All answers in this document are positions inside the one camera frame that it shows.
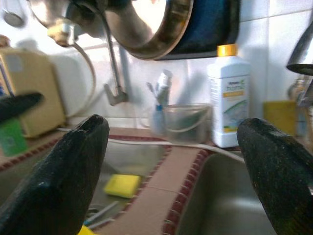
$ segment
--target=bottle label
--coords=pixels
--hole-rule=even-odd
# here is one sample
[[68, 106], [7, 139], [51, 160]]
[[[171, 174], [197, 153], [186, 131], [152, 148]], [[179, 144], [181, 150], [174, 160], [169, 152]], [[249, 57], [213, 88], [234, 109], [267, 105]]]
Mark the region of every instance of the bottle label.
[[14, 54], [6, 55], [5, 61], [10, 72], [23, 72], [23, 61], [20, 56]]
[[248, 76], [211, 78], [211, 100], [214, 106], [214, 129], [233, 133], [248, 117]]

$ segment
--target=white cable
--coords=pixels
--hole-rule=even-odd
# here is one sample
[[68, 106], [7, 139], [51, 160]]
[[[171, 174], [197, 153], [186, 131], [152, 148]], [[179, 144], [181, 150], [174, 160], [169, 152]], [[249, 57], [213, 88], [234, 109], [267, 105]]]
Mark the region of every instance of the white cable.
[[86, 111], [88, 106], [92, 102], [92, 97], [93, 97], [95, 90], [96, 90], [96, 72], [94, 70], [94, 67], [92, 65], [92, 62], [91, 62], [89, 56], [85, 53], [85, 51], [77, 43], [74, 43], [72, 45], [72, 47], [74, 47], [83, 56], [83, 58], [87, 62], [88, 66], [90, 68], [90, 71], [91, 71], [91, 75], [92, 75], [92, 87], [91, 87], [90, 92], [86, 98], [86, 101], [81, 105], [81, 107], [76, 112], [74, 112], [72, 114], [67, 114], [66, 117], [68, 117], [68, 118], [71, 118], [73, 116], [78, 115], [79, 113], [83, 113], [84, 111]]
[[[70, 131], [70, 129], [66, 128], [57, 128], [58, 131]], [[207, 144], [178, 144], [178, 143], [171, 143], [168, 141], [121, 141], [121, 140], [114, 140], [114, 139], [108, 139], [109, 142], [112, 143], [121, 143], [121, 144], [130, 144], [130, 145], [166, 145], [166, 146], [177, 146], [177, 147], [191, 147], [191, 148], [201, 148], [210, 150], [212, 152], [221, 153], [233, 160], [236, 160], [238, 162], [241, 162], [245, 164], [245, 161], [242, 157], [239, 157], [238, 155], [231, 153], [229, 151], [226, 151], [224, 149], [209, 146]]]

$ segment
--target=clear plastic container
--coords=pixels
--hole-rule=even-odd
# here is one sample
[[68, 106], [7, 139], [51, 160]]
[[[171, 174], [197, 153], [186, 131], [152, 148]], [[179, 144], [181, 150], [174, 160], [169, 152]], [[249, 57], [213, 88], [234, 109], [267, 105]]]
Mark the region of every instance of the clear plastic container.
[[208, 118], [212, 108], [208, 104], [164, 106], [167, 139], [173, 143], [203, 143], [208, 136]]

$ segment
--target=kitchen sink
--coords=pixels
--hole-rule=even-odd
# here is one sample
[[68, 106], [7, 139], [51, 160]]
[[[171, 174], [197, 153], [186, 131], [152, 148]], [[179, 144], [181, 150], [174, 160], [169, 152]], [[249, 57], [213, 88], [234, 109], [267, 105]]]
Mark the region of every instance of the kitchen sink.
[[[0, 172], [0, 205], [18, 183], [31, 172], [33, 166], [49, 152], [31, 157]], [[156, 145], [128, 145], [109, 142], [88, 215], [100, 211], [114, 201], [118, 204], [98, 220], [112, 217], [123, 210], [130, 199], [106, 195], [103, 188], [113, 174], [139, 175], [144, 180], [165, 155], [165, 148]]]
[[130, 199], [104, 193], [103, 188], [110, 177], [113, 174], [139, 175], [144, 181], [164, 155], [165, 148], [158, 145], [127, 145], [109, 142], [99, 181], [89, 207], [89, 215], [100, 211], [114, 201], [118, 204], [96, 221], [110, 218], [122, 211]]
[[246, 166], [221, 154], [205, 162], [178, 235], [276, 235]]

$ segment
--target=white plastic bottle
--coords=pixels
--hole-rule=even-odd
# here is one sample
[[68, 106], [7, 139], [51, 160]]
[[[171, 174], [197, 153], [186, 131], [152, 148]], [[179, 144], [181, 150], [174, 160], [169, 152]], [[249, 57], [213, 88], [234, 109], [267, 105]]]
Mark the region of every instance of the white plastic bottle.
[[237, 45], [218, 46], [208, 66], [213, 104], [212, 139], [219, 147], [238, 146], [237, 128], [249, 113], [250, 63], [237, 56]]

